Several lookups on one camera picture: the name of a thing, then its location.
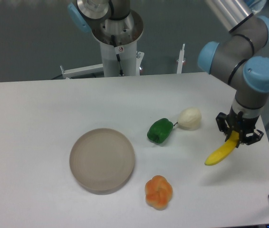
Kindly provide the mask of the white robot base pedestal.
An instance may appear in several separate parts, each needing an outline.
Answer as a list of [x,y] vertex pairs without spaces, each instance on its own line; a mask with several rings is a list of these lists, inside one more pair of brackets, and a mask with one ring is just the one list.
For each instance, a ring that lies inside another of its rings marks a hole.
[[94,38],[100,45],[105,77],[140,74],[137,42],[143,30],[142,18],[134,10],[122,20],[107,19],[92,30]]

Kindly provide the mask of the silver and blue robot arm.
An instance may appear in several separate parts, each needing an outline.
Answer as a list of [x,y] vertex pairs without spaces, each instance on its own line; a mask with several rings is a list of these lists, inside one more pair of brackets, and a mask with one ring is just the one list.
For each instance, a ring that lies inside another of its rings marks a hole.
[[[209,0],[207,5],[231,34],[224,43],[209,42],[197,64],[206,73],[236,90],[230,112],[216,117],[227,139],[236,144],[260,141],[255,124],[269,96],[269,58],[256,53],[269,42],[269,18],[255,16],[242,0]],[[139,74],[137,40],[144,24],[127,0],[78,0],[67,7],[83,32],[99,42],[105,76]]]

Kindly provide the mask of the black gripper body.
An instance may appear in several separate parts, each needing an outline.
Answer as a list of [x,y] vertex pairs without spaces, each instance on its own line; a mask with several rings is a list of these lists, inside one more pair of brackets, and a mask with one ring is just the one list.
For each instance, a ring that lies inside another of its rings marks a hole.
[[253,131],[255,129],[256,118],[244,118],[242,111],[236,114],[231,108],[228,116],[232,131],[236,131],[240,134],[241,130]]

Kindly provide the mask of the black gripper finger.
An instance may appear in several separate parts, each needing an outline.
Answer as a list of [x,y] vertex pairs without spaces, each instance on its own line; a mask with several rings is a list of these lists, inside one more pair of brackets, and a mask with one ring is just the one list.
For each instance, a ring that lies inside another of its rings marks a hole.
[[239,144],[252,145],[259,142],[264,135],[264,132],[258,129],[253,131],[240,131],[239,134]]
[[220,132],[225,135],[225,141],[229,140],[232,128],[229,123],[229,116],[225,113],[220,112],[216,117],[216,123]]

